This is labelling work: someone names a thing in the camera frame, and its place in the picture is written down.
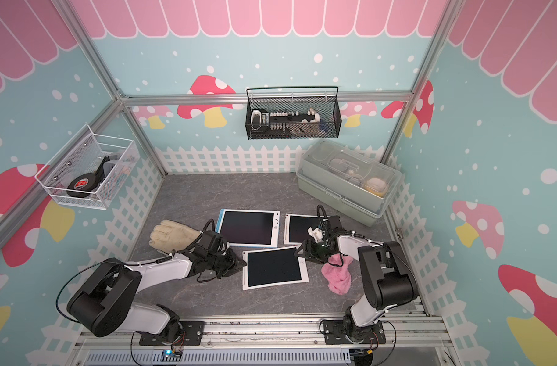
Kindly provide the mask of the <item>pink cleaning cloth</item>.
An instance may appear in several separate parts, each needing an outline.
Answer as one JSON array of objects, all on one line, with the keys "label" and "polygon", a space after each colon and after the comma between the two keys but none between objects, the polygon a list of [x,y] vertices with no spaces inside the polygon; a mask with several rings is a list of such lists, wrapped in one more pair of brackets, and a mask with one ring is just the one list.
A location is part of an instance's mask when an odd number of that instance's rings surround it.
[{"label": "pink cleaning cloth", "polygon": [[348,267],[352,262],[351,256],[334,255],[322,266],[321,273],[328,281],[330,291],[338,295],[348,293],[352,283]]}]

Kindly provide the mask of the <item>white drawing tablet front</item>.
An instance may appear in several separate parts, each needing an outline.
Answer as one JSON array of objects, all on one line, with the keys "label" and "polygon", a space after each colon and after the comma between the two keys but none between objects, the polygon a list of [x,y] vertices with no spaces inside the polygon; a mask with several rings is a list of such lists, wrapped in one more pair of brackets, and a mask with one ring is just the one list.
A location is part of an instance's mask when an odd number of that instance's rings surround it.
[{"label": "white drawing tablet front", "polygon": [[295,246],[246,251],[243,290],[309,282],[306,261]]}]

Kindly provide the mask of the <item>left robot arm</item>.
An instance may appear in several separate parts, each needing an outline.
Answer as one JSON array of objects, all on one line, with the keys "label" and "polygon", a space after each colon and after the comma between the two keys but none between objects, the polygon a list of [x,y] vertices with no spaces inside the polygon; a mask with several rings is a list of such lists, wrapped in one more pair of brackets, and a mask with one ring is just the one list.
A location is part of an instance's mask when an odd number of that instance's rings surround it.
[{"label": "left robot arm", "polygon": [[114,332],[136,332],[154,336],[172,345],[185,335],[179,316],[161,304],[149,306],[135,300],[137,293],[173,280],[196,277],[212,271],[215,279],[237,274],[246,262],[222,235],[203,231],[182,250],[144,262],[106,259],[71,297],[66,311],[72,319],[104,337]]}]

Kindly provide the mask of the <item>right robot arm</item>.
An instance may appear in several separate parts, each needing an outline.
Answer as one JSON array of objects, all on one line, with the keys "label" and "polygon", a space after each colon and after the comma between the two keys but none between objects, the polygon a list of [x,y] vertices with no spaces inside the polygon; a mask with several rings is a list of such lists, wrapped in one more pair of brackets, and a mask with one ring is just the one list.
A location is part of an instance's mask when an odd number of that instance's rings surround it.
[{"label": "right robot arm", "polygon": [[338,227],[337,217],[319,217],[319,225],[307,230],[308,238],[295,256],[322,265],[321,273],[334,294],[347,294],[352,285],[348,267],[360,266],[363,294],[342,319],[344,337],[360,343],[376,333],[380,319],[391,310],[419,296],[415,275],[398,242],[376,242]]}]

